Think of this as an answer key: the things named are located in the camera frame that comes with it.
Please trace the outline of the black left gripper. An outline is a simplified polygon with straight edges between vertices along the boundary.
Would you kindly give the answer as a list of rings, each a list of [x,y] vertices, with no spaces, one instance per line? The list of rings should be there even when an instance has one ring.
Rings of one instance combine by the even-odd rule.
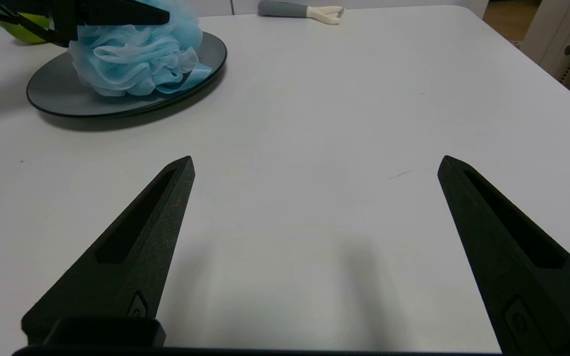
[[[78,39],[76,0],[0,0],[0,23],[27,30],[46,43],[68,47]],[[82,0],[84,25],[165,25],[170,13],[138,0]]]

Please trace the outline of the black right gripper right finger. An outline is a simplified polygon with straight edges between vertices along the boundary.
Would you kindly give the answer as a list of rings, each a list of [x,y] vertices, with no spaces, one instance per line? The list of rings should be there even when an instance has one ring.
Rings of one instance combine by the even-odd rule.
[[[469,164],[437,171],[505,354],[570,354],[570,253]]]

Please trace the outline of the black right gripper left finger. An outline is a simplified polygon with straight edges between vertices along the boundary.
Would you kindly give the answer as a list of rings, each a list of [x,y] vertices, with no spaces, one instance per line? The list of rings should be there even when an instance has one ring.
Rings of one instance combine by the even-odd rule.
[[[164,167],[22,318],[30,345],[72,317],[155,318],[195,170]]]

